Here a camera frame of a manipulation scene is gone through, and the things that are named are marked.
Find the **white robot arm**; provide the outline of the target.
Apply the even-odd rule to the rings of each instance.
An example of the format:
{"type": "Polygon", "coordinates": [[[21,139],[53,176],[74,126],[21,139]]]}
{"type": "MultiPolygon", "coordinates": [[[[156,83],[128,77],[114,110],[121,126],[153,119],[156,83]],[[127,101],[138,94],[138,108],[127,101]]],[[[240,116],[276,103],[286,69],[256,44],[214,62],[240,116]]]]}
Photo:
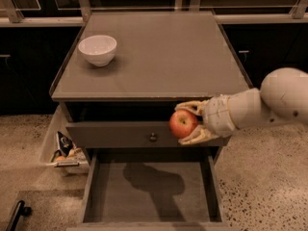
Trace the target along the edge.
{"type": "Polygon", "coordinates": [[[308,73],[279,68],[265,77],[259,89],[183,102],[176,108],[202,118],[202,123],[179,141],[182,145],[226,138],[247,127],[308,124],[308,73]]]}

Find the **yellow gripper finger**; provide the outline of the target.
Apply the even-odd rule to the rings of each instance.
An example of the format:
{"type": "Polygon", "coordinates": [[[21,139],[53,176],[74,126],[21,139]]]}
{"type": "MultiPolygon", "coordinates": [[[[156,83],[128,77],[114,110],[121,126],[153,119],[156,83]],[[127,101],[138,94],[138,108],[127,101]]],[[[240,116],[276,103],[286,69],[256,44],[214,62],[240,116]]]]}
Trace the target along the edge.
{"type": "Polygon", "coordinates": [[[202,116],[205,106],[207,104],[208,104],[208,100],[182,102],[182,103],[177,104],[174,110],[175,111],[186,110],[196,116],[202,116]]]}
{"type": "Polygon", "coordinates": [[[196,128],[184,139],[179,139],[181,145],[193,145],[217,139],[218,135],[212,133],[205,125],[197,125],[196,128]]]}

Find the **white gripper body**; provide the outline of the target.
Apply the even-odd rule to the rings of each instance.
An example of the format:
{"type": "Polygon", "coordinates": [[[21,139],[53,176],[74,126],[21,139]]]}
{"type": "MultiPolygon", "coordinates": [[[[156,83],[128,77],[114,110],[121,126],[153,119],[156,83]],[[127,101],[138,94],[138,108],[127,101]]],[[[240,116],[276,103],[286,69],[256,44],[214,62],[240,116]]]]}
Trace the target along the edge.
{"type": "Polygon", "coordinates": [[[238,130],[231,117],[228,101],[228,95],[213,97],[207,101],[202,113],[205,127],[211,133],[223,138],[238,130]]]}

